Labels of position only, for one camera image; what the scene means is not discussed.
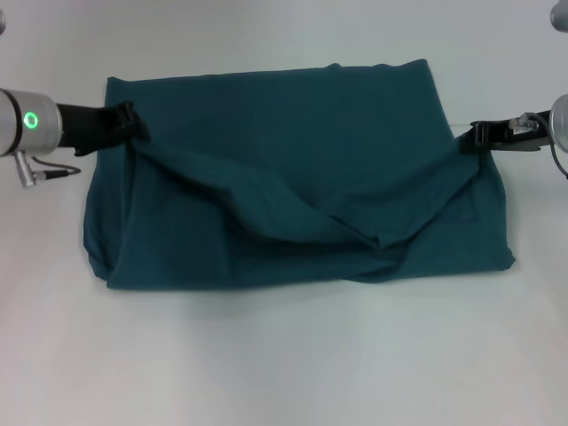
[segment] folded towel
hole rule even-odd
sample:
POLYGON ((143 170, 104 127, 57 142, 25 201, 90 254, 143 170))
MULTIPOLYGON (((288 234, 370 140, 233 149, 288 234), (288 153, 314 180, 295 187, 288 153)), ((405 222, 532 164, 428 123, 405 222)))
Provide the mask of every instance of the folded towel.
POLYGON ((84 219, 110 288, 231 289, 501 271, 505 193, 460 155, 425 60, 110 78, 151 140, 98 153, 84 219))

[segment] white background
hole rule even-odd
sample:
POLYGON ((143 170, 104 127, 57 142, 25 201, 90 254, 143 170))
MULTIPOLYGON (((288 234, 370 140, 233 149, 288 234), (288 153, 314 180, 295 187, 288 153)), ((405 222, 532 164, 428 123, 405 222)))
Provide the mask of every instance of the white background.
MULTIPOLYGON (((101 106, 106 78, 426 58, 450 122, 568 93, 555 0, 2 0, 0 86, 101 106)), ((24 191, 0 160, 3 426, 568 424, 568 183, 496 159, 509 272, 231 294, 107 290, 81 238, 95 157, 24 191)))

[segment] green led light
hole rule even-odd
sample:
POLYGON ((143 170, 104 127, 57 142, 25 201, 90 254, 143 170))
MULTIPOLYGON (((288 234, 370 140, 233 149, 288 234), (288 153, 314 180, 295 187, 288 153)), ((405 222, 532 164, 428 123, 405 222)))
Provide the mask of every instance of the green led light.
POLYGON ((26 127, 28 127, 28 129, 33 130, 37 127, 37 124, 39 124, 39 119, 37 118, 36 114, 30 111, 29 113, 26 113, 26 115, 24 115, 24 124, 26 124, 26 127))

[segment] cable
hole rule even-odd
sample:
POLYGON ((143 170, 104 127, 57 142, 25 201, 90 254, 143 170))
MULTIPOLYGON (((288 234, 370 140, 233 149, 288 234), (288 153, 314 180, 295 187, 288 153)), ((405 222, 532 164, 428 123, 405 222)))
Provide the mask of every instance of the cable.
POLYGON ((57 164, 55 162, 44 162, 43 160, 39 160, 37 157, 32 157, 32 160, 38 164, 41 164, 42 166, 47 166, 47 167, 55 167, 56 169, 63 169, 67 171, 67 174, 65 176, 73 176, 73 175, 78 175, 79 173, 81 173, 81 169, 78 169, 77 167, 73 167, 73 166, 66 166, 65 164, 57 164))
POLYGON ((550 134, 550 126, 548 125, 547 121, 544 118, 542 118, 540 115, 535 113, 526 113, 526 116, 539 122, 539 124, 547 131, 548 143, 550 144, 550 152, 552 153, 552 158, 554 159, 554 163, 556 164, 558 169, 562 172, 562 174, 566 177, 566 179, 568 179, 568 172, 564 169, 564 167, 562 167, 562 164, 560 164, 558 156, 556 155, 554 140, 552 139, 552 135, 550 134))

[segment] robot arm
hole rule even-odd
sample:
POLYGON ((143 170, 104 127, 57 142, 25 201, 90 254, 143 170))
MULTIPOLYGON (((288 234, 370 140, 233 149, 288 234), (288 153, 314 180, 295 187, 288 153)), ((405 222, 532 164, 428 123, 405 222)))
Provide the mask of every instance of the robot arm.
MULTIPOLYGON (((550 20, 558 31, 568 32, 568 0, 561 0, 552 9, 550 20)), ((6 19, 0 10, 0 35, 5 27, 6 19)), ((472 129, 460 137, 462 153, 532 152, 550 145, 556 165, 566 175, 556 158, 555 146, 568 153, 568 95, 544 113, 471 125, 472 129)), ((27 156, 47 155, 58 147, 73 147, 75 155, 86 155, 133 138, 148 139, 149 135, 131 102, 87 108, 56 104, 41 94, 0 90, 0 156, 14 157, 25 187, 45 177, 31 170, 27 156)), ((63 175, 55 172, 51 176, 63 175)))
POLYGON ((0 90, 0 156, 12 155, 24 187, 40 178, 61 178, 62 172, 35 173, 28 156, 42 156, 58 147, 83 156, 118 146, 133 138, 148 139, 146 126, 131 102, 104 108, 56 104, 37 93, 0 90))

